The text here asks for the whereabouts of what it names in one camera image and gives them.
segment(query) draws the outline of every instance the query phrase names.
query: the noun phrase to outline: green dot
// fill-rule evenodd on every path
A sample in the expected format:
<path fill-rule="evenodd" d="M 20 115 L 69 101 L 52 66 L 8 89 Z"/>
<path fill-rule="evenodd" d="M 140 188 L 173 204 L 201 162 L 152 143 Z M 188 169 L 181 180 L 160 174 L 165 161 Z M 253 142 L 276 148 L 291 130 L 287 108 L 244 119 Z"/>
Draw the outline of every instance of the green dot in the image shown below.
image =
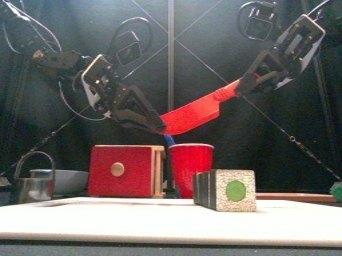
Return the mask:
<path fill-rule="evenodd" d="M 240 181 L 233 180 L 227 184 L 225 195 L 233 202 L 239 202 L 245 197 L 245 187 Z"/>

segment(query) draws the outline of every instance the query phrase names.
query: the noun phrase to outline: red plastic cup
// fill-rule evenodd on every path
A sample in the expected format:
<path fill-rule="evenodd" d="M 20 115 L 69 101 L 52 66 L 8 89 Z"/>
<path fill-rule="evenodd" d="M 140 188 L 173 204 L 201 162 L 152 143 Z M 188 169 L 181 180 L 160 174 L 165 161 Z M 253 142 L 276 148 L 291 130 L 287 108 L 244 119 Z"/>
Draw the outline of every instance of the red plastic cup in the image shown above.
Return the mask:
<path fill-rule="evenodd" d="M 200 143 L 183 143 L 169 148 L 175 186 L 180 198 L 192 198 L 192 176 L 209 171 L 213 146 Z"/>

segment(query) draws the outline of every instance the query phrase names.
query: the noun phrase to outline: black backdrop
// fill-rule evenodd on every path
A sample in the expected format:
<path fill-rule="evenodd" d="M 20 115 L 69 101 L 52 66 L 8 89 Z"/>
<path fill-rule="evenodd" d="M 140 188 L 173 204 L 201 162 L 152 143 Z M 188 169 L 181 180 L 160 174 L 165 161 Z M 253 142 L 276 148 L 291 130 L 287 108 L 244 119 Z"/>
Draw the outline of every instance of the black backdrop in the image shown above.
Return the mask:
<path fill-rule="evenodd" d="M 26 0 L 29 15 L 53 31 L 62 50 L 76 50 L 96 56 L 106 52 L 114 29 L 128 18 L 144 17 L 153 29 L 151 49 L 132 64 L 117 70 L 126 84 L 144 92 L 160 114 L 168 111 L 168 8 L 167 0 Z M 237 79 L 261 49 L 269 43 L 248 41 L 237 33 L 235 19 L 241 0 L 173 1 L 173 108 L 197 99 L 225 82 Z M 308 1 L 279 0 L 279 24 L 285 28 L 301 13 Z M 145 28 L 134 32 L 145 42 Z M 0 35 L 0 104 L 1 161 L 0 171 L 50 135 L 73 117 L 61 99 L 58 87 L 22 56 L 10 52 Z M 322 52 L 328 77 L 340 73 L 340 48 Z M 248 95 L 249 101 L 271 120 L 293 135 L 322 159 L 339 170 L 338 81 L 316 78 L 313 63 L 288 85 L 267 94 Z M 85 98 L 64 84 L 72 107 L 80 111 Z M 92 111 L 84 113 L 100 118 Z M 185 134 L 173 137 L 176 143 L 200 142 L 215 146 L 215 168 L 252 169 L 257 191 L 328 192 L 334 177 L 288 141 L 251 105 L 239 98 L 220 106 L 219 118 Z M 90 147 L 108 145 L 164 145 L 164 138 L 144 131 L 122 128 L 113 120 L 88 121 L 76 118 L 40 147 L 52 155 L 60 169 L 88 171 Z M 25 168 L 44 168 L 41 159 L 32 159 Z"/>

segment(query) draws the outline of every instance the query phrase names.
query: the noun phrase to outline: wooden box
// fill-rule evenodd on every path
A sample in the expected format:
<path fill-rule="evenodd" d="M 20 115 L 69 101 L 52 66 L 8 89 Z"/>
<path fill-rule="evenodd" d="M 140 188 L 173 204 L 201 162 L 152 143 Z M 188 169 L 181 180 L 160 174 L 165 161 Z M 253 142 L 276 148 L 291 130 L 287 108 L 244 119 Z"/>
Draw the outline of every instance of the wooden box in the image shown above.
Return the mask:
<path fill-rule="evenodd" d="M 163 197 L 164 147 L 96 145 L 90 153 L 88 195 Z"/>

